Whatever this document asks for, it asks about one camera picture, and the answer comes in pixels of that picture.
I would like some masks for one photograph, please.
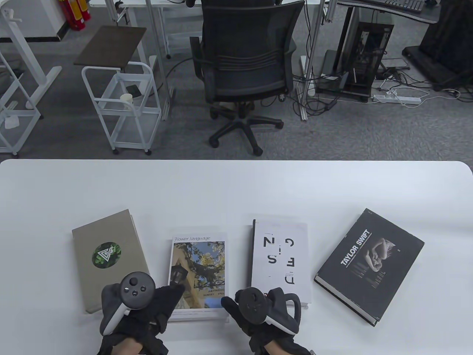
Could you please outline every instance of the black vr controller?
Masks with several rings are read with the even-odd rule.
[[[100,334],[111,334],[124,315],[148,306],[155,288],[151,276],[141,271],[128,274],[119,284],[105,286],[102,290],[104,318],[100,323]]]
[[[294,302],[294,317],[288,313],[287,301]],[[284,294],[278,287],[265,295],[257,288],[248,287],[236,294],[235,302],[243,317],[252,324],[274,325],[289,335],[299,332],[301,305],[295,293]]]

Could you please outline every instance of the red fire extinguisher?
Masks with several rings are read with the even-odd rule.
[[[88,10],[86,0],[77,0],[77,2],[79,3],[80,12],[82,13],[82,17],[84,18],[84,21],[89,21],[90,20],[90,12]]]
[[[69,26],[73,30],[80,31],[86,27],[77,0],[59,0],[59,4],[61,5]]]

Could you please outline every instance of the office chair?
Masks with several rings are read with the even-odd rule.
[[[202,7],[202,42],[190,38],[195,74],[204,82],[206,102],[233,102],[237,107],[235,111],[221,106],[210,109],[213,119],[219,115],[231,119],[209,138],[213,148],[219,146],[220,137],[240,128],[253,153],[261,156],[263,150],[250,127],[273,124],[283,128],[279,119],[248,114],[255,100],[292,91],[291,56],[296,44],[291,37],[303,6],[301,0],[268,7]]]

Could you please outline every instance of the hand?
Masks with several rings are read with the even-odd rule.
[[[156,334],[164,333],[167,321],[171,317],[181,299],[185,287],[183,285],[164,286],[154,290],[151,303],[142,310],[130,311],[128,317],[134,318],[143,324],[156,323]]]
[[[238,302],[240,291],[235,295]],[[275,341],[287,353],[292,355],[309,355],[309,351],[304,347],[294,343],[294,336],[287,334],[274,325],[267,323],[252,324],[248,322],[240,312],[237,303],[230,297],[223,297],[222,307],[232,316],[243,332],[251,337],[250,348],[254,353],[264,353],[264,347],[270,342]]]
[[[147,307],[130,311],[128,316],[123,316],[113,333],[103,338],[99,354],[108,354],[107,351],[127,338],[141,344],[145,354],[167,354],[167,349],[161,340],[156,339],[156,335],[165,332],[167,322],[184,290],[183,285],[157,288]]]

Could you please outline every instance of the gray book cover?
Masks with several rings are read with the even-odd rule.
[[[88,313],[102,308],[104,286],[131,272],[149,274],[133,219],[128,210],[72,230],[80,287]]]

